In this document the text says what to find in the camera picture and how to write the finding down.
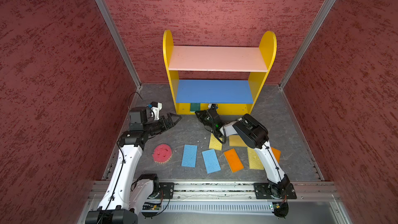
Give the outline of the green scouring sponge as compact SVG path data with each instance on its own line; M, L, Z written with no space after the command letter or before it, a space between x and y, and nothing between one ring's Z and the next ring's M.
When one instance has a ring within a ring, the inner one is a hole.
M197 112L201 110L201 104L200 103L191 103L190 104L190 112Z

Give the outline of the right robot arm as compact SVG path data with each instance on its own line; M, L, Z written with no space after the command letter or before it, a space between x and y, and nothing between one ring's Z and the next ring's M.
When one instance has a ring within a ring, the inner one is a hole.
M265 192L268 196L273 199L295 198L293 185L273 154L268 130L263 124L250 114L223 123L216 109L196 111L195 115L219 143L224 144L227 138L238 136L247 147L254 150L266 172L268 188Z

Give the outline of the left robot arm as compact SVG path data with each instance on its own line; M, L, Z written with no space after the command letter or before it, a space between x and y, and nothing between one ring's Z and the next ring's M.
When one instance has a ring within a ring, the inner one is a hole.
M128 113L129 127L117 141L118 159L107 191L96 210L89 211L86 224L136 224L147 199L160 191L156 174L134 174L145 144L174 127L182 116L160 115L161 103L135 107Z

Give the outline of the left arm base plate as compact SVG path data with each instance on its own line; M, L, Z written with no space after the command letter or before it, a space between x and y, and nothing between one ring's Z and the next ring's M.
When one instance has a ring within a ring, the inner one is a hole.
M148 197L148 200L173 199L174 188L175 188L175 183L160 182L159 188L156 190L156 192L154 192L152 195Z

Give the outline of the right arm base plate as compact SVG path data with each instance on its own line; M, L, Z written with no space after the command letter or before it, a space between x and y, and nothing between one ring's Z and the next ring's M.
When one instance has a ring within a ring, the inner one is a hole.
M268 183L254 183L254 192L256 199L262 200L295 200L297 195L292 183L279 187L278 185Z

